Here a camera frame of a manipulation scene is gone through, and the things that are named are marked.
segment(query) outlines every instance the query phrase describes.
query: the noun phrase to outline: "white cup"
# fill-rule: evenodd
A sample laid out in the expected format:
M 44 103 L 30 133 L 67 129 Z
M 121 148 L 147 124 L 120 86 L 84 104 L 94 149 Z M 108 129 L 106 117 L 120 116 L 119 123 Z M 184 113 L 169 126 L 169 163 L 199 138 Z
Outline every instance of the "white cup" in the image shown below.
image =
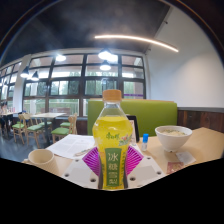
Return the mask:
M 59 175 L 59 169 L 54 153 L 48 149 L 36 149 L 29 153 L 28 159 L 23 163 L 34 165 L 55 175 Z

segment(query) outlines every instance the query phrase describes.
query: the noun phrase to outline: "white bowl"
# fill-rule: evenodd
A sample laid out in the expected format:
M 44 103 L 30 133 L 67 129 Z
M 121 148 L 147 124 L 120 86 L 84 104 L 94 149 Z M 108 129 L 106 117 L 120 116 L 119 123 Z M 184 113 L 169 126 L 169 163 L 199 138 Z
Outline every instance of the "white bowl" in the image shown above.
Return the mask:
M 184 132 L 186 135 L 182 136 L 172 136 L 161 133 L 166 129 L 169 130 L 177 130 Z M 164 149 L 168 152 L 176 152 L 182 145 L 186 143 L 186 141 L 192 135 L 192 130 L 189 128 L 181 127 L 181 126 L 160 126 L 155 129 L 156 135 L 163 145 Z

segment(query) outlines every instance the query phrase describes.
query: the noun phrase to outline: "iced tea bottle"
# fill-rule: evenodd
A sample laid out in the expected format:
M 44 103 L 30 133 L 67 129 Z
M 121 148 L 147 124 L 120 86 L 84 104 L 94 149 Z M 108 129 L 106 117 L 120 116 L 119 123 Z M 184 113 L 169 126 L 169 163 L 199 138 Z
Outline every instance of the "iced tea bottle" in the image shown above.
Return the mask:
M 104 190 L 124 189 L 124 167 L 132 125 L 120 107 L 121 100 L 120 90 L 105 90 L 104 108 L 93 126 Z

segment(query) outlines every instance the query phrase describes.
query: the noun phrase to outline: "blue object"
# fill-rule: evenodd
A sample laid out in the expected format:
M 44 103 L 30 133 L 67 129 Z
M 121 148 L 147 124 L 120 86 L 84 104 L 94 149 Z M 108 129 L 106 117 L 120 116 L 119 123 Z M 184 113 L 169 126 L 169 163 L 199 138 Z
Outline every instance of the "blue object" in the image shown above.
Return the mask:
M 144 143 L 148 142 L 148 137 L 149 137 L 149 134 L 143 134 L 143 142 Z

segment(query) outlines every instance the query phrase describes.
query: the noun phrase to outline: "ceiling light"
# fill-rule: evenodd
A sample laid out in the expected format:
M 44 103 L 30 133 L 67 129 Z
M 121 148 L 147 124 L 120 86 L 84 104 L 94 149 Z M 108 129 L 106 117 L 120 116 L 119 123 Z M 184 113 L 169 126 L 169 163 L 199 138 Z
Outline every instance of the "ceiling light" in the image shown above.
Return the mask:
M 29 76 L 29 70 L 28 70 L 28 66 L 26 66 L 26 68 L 24 68 L 24 70 L 22 71 L 21 75 L 22 78 L 27 78 Z
M 179 50 L 167 43 L 164 43 L 162 41 L 158 41 L 158 40 L 153 40 L 153 39 L 145 39 L 145 38 L 141 38 L 141 37 L 134 37 L 134 36 L 125 36 L 125 35 L 101 35 L 101 36 L 95 36 L 95 39 L 103 39 L 103 38 L 107 38 L 107 39 L 112 39 L 112 38 L 118 38 L 118 39 L 131 39 L 131 40 L 139 40 L 139 41 L 144 41 L 144 42 L 148 42 L 148 43 L 152 43 L 152 44 L 156 44 L 165 48 L 168 48 L 172 51 L 175 52 L 179 52 Z
M 64 55 L 58 55 L 56 57 L 56 61 L 65 61 L 66 60 L 66 57 Z
M 35 71 L 35 73 L 33 74 L 32 78 L 31 78 L 31 80 L 32 80 L 32 81 L 38 81 L 38 80 L 39 80 L 37 71 Z
M 108 60 L 108 58 L 111 57 L 111 53 L 108 49 L 104 48 L 103 50 L 100 51 L 98 57 L 103 60 Z
M 102 65 L 100 66 L 100 70 L 108 71 L 110 69 L 111 69 L 110 64 L 106 60 L 104 60 Z

